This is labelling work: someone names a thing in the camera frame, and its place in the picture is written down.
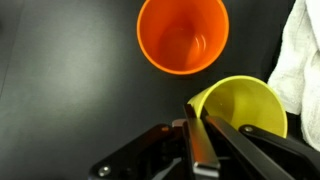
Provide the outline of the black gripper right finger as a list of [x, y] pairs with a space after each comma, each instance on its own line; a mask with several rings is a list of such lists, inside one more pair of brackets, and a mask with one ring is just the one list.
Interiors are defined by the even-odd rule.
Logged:
[[240, 180], [293, 180], [292, 175], [225, 120], [210, 116], [206, 109], [202, 110], [201, 119], [213, 147], [231, 157], [231, 163], [221, 166], [223, 180], [230, 176]]

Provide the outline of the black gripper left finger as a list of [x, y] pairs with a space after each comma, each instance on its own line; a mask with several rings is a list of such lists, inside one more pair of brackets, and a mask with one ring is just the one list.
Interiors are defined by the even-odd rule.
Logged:
[[184, 105], [186, 115], [191, 169], [196, 180], [218, 180], [220, 162], [211, 144], [203, 121], [190, 104]]

